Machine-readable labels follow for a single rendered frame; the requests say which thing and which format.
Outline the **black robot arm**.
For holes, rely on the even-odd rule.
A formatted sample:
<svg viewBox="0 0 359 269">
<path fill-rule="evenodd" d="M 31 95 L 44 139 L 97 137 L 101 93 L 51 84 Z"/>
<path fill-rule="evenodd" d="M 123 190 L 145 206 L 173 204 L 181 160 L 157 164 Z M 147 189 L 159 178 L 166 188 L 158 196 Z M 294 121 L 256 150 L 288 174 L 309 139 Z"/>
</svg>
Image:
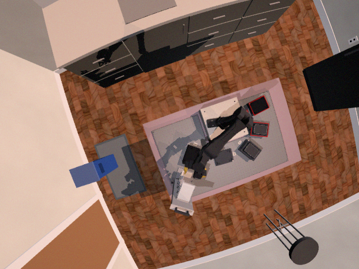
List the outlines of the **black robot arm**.
<svg viewBox="0 0 359 269">
<path fill-rule="evenodd" d="M 201 148 L 201 151 L 199 151 L 191 168 L 194 170 L 193 178 L 197 180 L 202 178 L 203 170 L 209 159 L 212 160 L 218 157 L 224 145 L 238 132 L 246 127 L 248 129 L 252 128 L 254 118 L 240 106 L 228 117 L 220 116 L 219 118 L 207 119 L 206 121 L 208 128 L 220 127 L 222 130 L 225 130 L 219 136 L 204 145 Z"/>
</svg>

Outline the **grey microplate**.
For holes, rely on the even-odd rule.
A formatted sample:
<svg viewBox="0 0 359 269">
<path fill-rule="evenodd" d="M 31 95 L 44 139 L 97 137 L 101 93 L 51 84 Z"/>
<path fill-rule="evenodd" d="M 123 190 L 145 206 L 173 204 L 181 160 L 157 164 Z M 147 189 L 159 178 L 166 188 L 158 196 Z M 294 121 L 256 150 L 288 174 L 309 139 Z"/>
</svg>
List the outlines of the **grey microplate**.
<svg viewBox="0 0 359 269">
<path fill-rule="evenodd" d="M 257 154 L 260 152 L 256 147 L 254 147 L 252 144 L 248 143 L 243 149 L 247 154 L 249 154 L 253 159 L 257 156 Z"/>
<path fill-rule="evenodd" d="M 268 129 L 267 125 L 254 124 L 252 134 L 266 135 L 267 129 Z"/>
</svg>

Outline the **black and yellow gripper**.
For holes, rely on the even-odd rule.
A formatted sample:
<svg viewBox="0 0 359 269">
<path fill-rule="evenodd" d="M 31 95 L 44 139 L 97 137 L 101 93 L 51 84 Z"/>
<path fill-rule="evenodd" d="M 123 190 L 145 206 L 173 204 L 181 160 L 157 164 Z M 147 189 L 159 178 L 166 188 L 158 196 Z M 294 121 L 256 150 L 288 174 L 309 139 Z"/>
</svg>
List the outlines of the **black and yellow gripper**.
<svg viewBox="0 0 359 269">
<path fill-rule="evenodd" d="M 185 174 L 186 174 L 186 172 L 187 172 L 187 168 L 188 168 L 188 169 L 191 169 L 191 168 L 192 168 L 193 162 L 194 162 L 194 161 L 192 161 L 192 160 L 190 160 L 189 162 L 188 162 L 188 161 L 185 162 L 185 167 L 184 167 Z M 204 170 L 203 170 L 203 176 L 202 176 L 202 178 L 203 178 L 203 177 L 206 177 L 206 168 L 204 168 Z"/>
</svg>

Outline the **grey rack with shelves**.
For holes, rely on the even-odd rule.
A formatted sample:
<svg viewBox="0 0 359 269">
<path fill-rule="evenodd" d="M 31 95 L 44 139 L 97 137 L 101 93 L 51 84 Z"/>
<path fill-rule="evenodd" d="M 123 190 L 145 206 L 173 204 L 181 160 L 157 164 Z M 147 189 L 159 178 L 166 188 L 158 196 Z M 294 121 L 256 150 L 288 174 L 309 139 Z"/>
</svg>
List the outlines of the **grey rack with shelves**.
<svg viewBox="0 0 359 269">
<path fill-rule="evenodd" d="M 180 207 L 184 207 L 184 208 L 187 208 L 189 210 L 194 210 L 193 205 L 192 205 L 192 196 L 190 198 L 189 203 L 183 202 L 183 201 L 180 201 L 180 200 L 177 199 L 177 196 L 178 196 L 178 193 L 180 191 L 182 182 L 187 182 L 187 183 L 193 184 L 193 183 L 191 183 L 193 181 L 191 178 L 181 176 L 182 170 L 184 170 L 184 169 L 178 168 L 176 177 L 174 179 L 173 196 L 172 196 L 171 204 L 174 204 L 174 205 L 177 205 L 177 206 L 180 206 Z M 179 183 L 178 183 L 178 181 L 179 181 Z"/>
</svg>

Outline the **white microplate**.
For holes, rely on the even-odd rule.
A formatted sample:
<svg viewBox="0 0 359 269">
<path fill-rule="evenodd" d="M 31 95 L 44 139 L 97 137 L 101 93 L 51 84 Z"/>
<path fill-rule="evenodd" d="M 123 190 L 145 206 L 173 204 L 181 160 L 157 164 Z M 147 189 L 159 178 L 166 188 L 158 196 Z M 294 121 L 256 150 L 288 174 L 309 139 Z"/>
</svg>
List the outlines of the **white microplate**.
<svg viewBox="0 0 359 269">
<path fill-rule="evenodd" d="M 182 182 L 181 188 L 179 190 L 177 199 L 183 202 L 189 203 L 192 193 L 194 191 L 195 185 Z"/>
</svg>

